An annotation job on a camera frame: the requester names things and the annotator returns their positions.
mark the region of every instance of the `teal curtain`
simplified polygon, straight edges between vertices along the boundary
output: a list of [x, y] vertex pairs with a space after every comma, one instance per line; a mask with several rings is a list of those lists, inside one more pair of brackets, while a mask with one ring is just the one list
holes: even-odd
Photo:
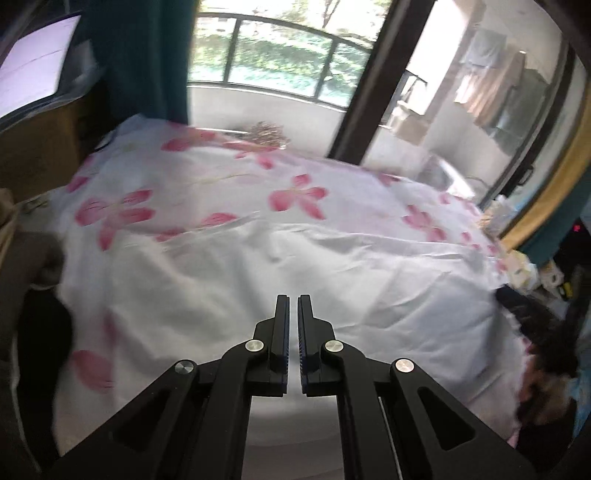
[[581, 215], [591, 195], [591, 167], [575, 185], [572, 192], [565, 198], [560, 207], [550, 216], [548, 221], [525, 242], [519, 251], [525, 253], [532, 263], [544, 265], [550, 260], [560, 246], [574, 221]]
[[187, 69], [198, 0], [92, 0], [85, 28], [105, 68], [111, 111], [187, 123]]

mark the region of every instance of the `silver bolt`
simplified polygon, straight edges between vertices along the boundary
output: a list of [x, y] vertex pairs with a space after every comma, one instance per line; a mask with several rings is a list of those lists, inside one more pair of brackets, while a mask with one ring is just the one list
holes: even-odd
[[174, 366], [174, 371], [181, 375], [187, 375], [193, 371], [195, 365], [189, 360], [181, 360]]
[[245, 347], [249, 352], [260, 352], [265, 348], [265, 344], [255, 339], [247, 341]]
[[400, 360], [396, 360], [394, 364], [396, 366], [396, 370], [403, 372], [405, 374], [412, 372], [414, 369], [414, 363], [406, 358], [401, 358]]
[[338, 340], [329, 340], [324, 344], [324, 348], [326, 348], [329, 352], [336, 353], [340, 352], [343, 348], [345, 348], [345, 346]]

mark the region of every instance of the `bed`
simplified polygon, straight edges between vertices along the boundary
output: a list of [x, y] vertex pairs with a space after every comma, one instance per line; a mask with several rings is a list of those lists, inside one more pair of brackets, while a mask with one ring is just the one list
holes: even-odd
[[[249, 338], [278, 294], [311, 295], [368, 357], [413, 359], [502, 437], [516, 426], [524, 346], [493, 300], [498, 246], [465, 199], [141, 116], [47, 199], [24, 227], [66, 253], [62, 453], [176, 360]], [[336, 403], [301, 394], [294, 325], [290, 345], [288, 395], [253, 401], [243, 478], [342, 478]]]

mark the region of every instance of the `screen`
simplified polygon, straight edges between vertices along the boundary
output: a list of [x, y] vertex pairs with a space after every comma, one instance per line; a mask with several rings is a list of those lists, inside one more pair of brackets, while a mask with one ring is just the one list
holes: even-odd
[[40, 28], [18, 40], [0, 66], [0, 118], [53, 95], [80, 16]]

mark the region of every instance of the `white wall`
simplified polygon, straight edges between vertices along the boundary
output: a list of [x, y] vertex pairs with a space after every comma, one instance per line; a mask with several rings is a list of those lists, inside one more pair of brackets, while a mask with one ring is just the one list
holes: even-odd
[[474, 125], [472, 116], [454, 102], [455, 96], [456, 89], [452, 88], [421, 145], [446, 159], [465, 177], [476, 177], [491, 186], [510, 158]]
[[281, 95], [222, 87], [188, 87], [189, 122], [200, 128], [248, 130], [257, 122], [283, 126], [291, 147], [325, 157], [344, 113]]

